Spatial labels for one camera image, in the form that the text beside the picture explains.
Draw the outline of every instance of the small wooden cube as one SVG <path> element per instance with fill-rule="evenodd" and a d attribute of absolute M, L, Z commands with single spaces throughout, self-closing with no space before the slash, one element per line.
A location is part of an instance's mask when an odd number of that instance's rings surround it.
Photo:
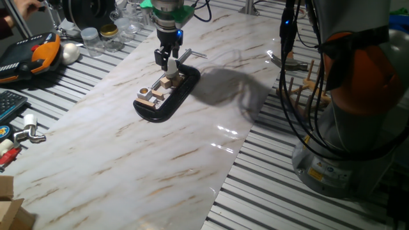
<path fill-rule="evenodd" d="M 161 93 L 161 92 L 158 92 L 158 91 L 156 91 L 156 90 L 152 90 L 152 95 L 153 95 L 155 98 L 158 98 L 158 100 L 165 100 L 164 94 Z"/>
<path fill-rule="evenodd" d="M 155 104 L 152 103 L 152 102 L 149 102 L 149 101 L 147 101 L 147 100 L 143 100 L 143 99 L 140 99 L 140 98 L 136 98 L 135 101 L 141 102 L 142 104 L 148 106 L 150 109 L 156 109 Z"/>
<path fill-rule="evenodd" d="M 172 81 L 169 80 L 167 77 L 163 77 L 160 80 L 160 86 L 162 86 L 165 89 L 169 89 L 170 87 L 172 87 Z"/>
<path fill-rule="evenodd" d="M 180 83 L 182 82 L 183 78 L 180 77 L 180 75 L 177 75 L 175 77 L 172 78 L 172 86 L 174 87 L 178 87 L 180 85 Z"/>

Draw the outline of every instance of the yellow sticker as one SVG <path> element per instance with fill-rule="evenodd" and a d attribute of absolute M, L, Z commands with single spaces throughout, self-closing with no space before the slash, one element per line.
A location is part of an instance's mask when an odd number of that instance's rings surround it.
<path fill-rule="evenodd" d="M 308 144 L 309 139 L 310 139 L 310 136 L 307 135 L 307 137 L 305 137 L 305 139 L 304 139 L 304 142 L 305 142 L 306 144 Z"/>
<path fill-rule="evenodd" d="M 317 170 L 313 169 L 312 167 L 309 168 L 308 174 L 309 174 L 310 176 L 312 176 L 313 178 L 319 180 L 319 181 L 321 181 L 322 176 L 323 176 L 322 173 L 318 172 Z"/>

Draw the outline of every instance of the warning label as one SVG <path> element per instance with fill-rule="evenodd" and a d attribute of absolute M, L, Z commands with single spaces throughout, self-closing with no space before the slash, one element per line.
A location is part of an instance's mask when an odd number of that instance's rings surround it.
<path fill-rule="evenodd" d="M 314 157 L 308 175 L 333 187 L 344 188 L 350 180 L 352 171 L 336 168 Z"/>

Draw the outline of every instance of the keyboard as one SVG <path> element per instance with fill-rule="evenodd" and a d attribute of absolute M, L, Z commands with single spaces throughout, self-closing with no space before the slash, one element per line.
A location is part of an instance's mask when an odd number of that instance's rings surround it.
<path fill-rule="evenodd" d="M 3 124 L 11 115 L 27 102 L 27 98 L 11 91 L 0 94 L 0 124 Z"/>

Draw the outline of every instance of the jar lid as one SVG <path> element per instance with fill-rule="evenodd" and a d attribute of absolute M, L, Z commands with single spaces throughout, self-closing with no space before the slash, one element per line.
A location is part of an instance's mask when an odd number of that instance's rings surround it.
<path fill-rule="evenodd" d="M 115 20 L 115 25 L 118 27 L 118 29 L 128 29 L 130 27 L 130 21 L 127 18 L 120 18 Z"/>
<path fill-rule="evenodd" d="M 92 40 L 98 36 L 98 31 L 95 28 L 86 28 L 81 31 L 81 37 L 84 40 Z"/>
<path fill-rule="evenodd" d="M 108 24 L 101 27 L 101 35 L 102 36 L 112 36 L 118 33 L 118 27 L 114 24 Z"/>

